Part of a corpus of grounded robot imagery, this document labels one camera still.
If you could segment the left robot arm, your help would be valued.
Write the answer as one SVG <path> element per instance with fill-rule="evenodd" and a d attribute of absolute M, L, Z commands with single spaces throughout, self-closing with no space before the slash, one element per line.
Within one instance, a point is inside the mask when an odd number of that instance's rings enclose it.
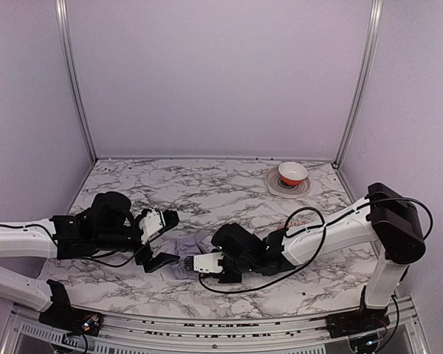
<path fill-rule="evenodd" d="M 0 258 L 40 257 L 47 260 L 100 262 L 102 256 L 131 253 L 144 272 L 174 264 L 178 256 L 154 254 L 151 243 L 179 223 L 172 210 L 131 212 L 131 201 L 118 192 L 97 194 L 92 205 L 76 215 L 55 215 L 39 221 L 0 223 Z M 61 329 L 97 329 L 101 315 L 72 306 L 65 286 L 36 280 L 0 266 L 0 297 L 40 313 L 40 322 Z"/>

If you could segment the lilac folding umbrella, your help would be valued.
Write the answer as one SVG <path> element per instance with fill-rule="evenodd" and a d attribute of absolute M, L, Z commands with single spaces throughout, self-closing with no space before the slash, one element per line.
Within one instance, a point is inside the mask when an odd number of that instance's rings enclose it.
<path fill-rule="evenodd" d="M 175 244 L 175 253 L 180 256 L 177 264 L 171 265 L 176 280 L 196 280 L 198 273 L 185 268 L 184 259 L 189 256 L 211 253 L 213 246 L 211 236 L 204 232 L 197 232 L 181 239 Z"/>

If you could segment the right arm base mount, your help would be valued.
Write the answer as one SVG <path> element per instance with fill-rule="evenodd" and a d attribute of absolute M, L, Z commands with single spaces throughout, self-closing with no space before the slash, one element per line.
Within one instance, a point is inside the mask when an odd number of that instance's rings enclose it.
<path fill-rule="evenodd" d="M 353 336 L 389 326 L 386 310 L 352 310 L 326 317 L 326 329 L 332 339 Z"/>

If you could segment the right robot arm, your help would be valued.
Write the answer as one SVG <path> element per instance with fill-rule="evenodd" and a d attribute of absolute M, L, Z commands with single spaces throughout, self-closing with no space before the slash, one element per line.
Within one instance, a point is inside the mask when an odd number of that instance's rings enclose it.
<path fill-rule="evenodd" d="M 291 227 L 285 222 L 264 239 L 237 223 L 225 224 L 212 236 L 214 250 L 186 257 L 184 267 L 223 284 L 240 283 L 246 273 L 286 279 L 320 255 L 378 241 L 380 256 L 362 290 L 360 306 L 326 320 L 329 327 L 343 332 L 367 330 L 389 322 L 387 310 L 394 289 L 409 265 L 425 254 L 431 231 L 422 229 L 417 209 L 423 206 L 374 183 L 368 186 L 367 195 L 351 206 L 328 217 L 319 215 L 319 223 Z"/>

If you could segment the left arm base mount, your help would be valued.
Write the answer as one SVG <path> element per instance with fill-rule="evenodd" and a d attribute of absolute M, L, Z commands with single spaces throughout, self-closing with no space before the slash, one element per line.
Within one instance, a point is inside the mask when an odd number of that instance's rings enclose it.
<path fill-rule="evenodd" d="M 93 313 L 76 308 L 71 309 L 48 309 L 40 313 L 40 323 L 56 327 L 74 334 L 98 336 L 102 321 L 102 313 Z"/>

